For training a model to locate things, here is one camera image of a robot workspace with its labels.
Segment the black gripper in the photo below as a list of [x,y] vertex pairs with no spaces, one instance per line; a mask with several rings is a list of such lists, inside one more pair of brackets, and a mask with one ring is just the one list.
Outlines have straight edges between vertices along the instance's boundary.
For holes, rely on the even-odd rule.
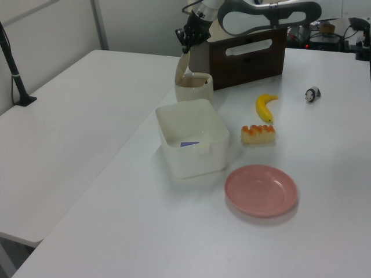
[[187,54],[193,45],[199,45],[206,41],[210,37],[210,26],[210,21],[206,21],[195,13],[191,13],[184,26],[184,30],[182,28],[175,30],[179,42],[183,44],[182,52]]

